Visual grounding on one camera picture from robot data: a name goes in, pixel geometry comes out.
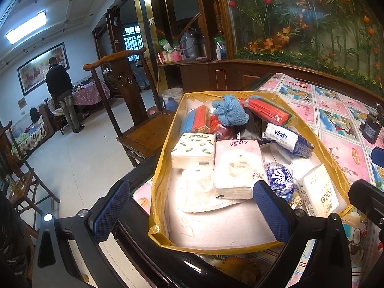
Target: black shoe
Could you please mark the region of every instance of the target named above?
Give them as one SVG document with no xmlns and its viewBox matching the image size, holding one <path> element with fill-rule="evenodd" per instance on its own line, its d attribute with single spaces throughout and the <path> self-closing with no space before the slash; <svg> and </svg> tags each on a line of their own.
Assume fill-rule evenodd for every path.
<svg viewBox="0 0 384 288">
<path fill-rule="evenodd" d="M 80 133 L 84 128 L 85 126 L 80 126 L 80 128 L 77 131 L 74 131 L 74 133 Z"/>
</svg>

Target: metal bolt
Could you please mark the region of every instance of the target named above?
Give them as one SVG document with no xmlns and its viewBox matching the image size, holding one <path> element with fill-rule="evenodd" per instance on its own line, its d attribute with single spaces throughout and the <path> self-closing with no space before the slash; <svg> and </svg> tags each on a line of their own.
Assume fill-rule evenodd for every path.
<svg viewBox="0 0 384 288">
<path fill-rule="evenodd" d="M 305 213 L 305 211 L 304 211 L 303 209 L 296 209 L 296 210 L 294 211 L 294 213 L 295 213 L 295 215 L 298 216 L 298 217 L 302 217 L 302 216 L 305 216 L 305 215 L 306 215 L 306 213 Z"/>
<path fill-rule="evenodd" d="M 87 209 L 82 209 L 82 210 L 80 210 L 80 211 L 77 213 L 77 215 L 80 216 L 81 218 L 84 218 L 85 216 L 87 216 L 88 212 L 89 212 L 89 211 L 88 211 Z"/>
<path fill-rule="evenodd" d="M 337 221 L 337 219 L 339 218 L 339 216 L 337 215 L 337 213 L 331 213 L 331 218 L 335 221 Z"/>
</svg>

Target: gray pants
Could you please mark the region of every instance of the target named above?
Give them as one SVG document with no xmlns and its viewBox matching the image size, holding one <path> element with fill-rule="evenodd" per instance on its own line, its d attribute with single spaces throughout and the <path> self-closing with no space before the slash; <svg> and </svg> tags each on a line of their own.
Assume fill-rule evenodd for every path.
<svg viewBox="0 0 384 288">
<path fill-rule="evenodd" d="M 74 132 L 78 131 L 80 129 L 80 123 L 74 111 L 72 90 L 69 90 L 63 93 L 62 95 L 58 96 L 57 101 L 59 102 L 61 108 L 63 109 L 65 119 L 67 119 L 67 122 L 72 128 L 72 130 Z"/>
</svg>

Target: man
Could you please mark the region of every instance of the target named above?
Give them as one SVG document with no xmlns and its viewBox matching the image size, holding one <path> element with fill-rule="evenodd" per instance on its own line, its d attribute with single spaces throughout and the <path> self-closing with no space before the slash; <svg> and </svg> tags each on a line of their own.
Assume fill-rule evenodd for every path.
<svg viewBox="0 0 384 288">
<path fill-rule="evenodd" d="M 65 118 L 73 132 L 79 133 L 85 126 L 80 126 L 74 111 L 71 78 L 64 67 L 57 64 L 57 59 L 54 56 L 49 59 L 49 70 L 45 76 L 45 81 L 52 98 L 57 98 L 62 107 Z"/>
</svg>

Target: white bottle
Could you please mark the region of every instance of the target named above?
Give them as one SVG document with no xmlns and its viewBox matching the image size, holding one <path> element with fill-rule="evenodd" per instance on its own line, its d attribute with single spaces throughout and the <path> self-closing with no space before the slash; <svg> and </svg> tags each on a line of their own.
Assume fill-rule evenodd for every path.
<svg viewBox="0 0 384 288">
<path fill-rule="evenodd" d="M 221 60 L 221 49 L 220 49 L 220 45 L 217 45 L 217 47 L 216 47 L 216 55 L 217 55 L 217 60 Z"/>
</svg>

